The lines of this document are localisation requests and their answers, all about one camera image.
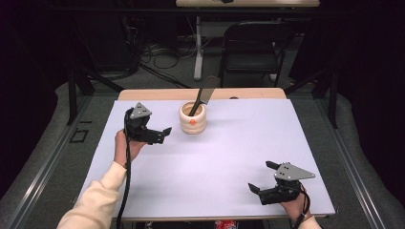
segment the chair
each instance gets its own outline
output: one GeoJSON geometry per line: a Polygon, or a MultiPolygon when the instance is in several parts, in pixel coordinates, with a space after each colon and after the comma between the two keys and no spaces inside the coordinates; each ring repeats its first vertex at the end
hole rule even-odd
{"type": "Polygon", "coordinates": [[[285,48],[294,34],[287,22],[242,22],[229,27],[224,33],[219,72],[221,87],[225,72],[261,73],[262,78],[276,74],[274,87],[277,87],[285,48]]]}

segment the wooden table edge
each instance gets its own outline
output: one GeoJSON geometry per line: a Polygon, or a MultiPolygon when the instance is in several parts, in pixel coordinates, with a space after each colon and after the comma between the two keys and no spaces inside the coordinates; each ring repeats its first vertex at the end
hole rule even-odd
{"type": "MultiPolygon", "coordinates": [[[[123,90],[117,100],[194,100],[199,89],[135,89],[123,90]]],[[[228,98],[281,98],[286,94],[280,88],[219,88],[211,99],[228,98]]]]}

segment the white sleeve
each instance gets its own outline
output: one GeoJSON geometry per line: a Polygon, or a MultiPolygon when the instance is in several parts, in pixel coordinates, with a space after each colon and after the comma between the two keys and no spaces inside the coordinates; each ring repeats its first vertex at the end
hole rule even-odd
{"type": "Polygon", "coordinates": [[[315,216],[312,216],[311,218],[303,221],[298,229],[322,229],[322,227],[319,226],[318,222],[315,219],[315,216]]]}
{"type": "Polygon", "coordinates": [[[101,180],[93,180],[75,207],[60,220],[57,228],[110,228],[117,201],[118,189],[126,170],[113,162],[101,180]]]}

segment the black spatula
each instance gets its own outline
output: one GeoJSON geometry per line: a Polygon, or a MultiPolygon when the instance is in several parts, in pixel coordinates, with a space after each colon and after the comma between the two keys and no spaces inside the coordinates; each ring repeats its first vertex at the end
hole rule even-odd
{"type": "Polygon", "coordinates": [[[200,104],[208,104],[209,98],[211,97],[212,93],[214,92],[215,88],[218,87],[218,84],[220,83],[220,79],[215,77],[215,76],[208,76],[204,82],[202,83],[202,86],[199,89],[199,94],[197,95],[197,100],[194,103],[193,108],[191,109],[190,114],[188,116],[194,116],[194,114],[197,111],[197,108],[199,108],[200,104]]]}

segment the red object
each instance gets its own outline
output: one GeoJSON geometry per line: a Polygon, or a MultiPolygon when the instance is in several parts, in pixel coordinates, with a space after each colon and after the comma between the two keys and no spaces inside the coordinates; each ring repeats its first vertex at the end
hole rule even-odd
{"type": "Polygon", "coordinates": [[[215,229],[238,229],[238,222],[232,220],[216,220],[215,229]]]}

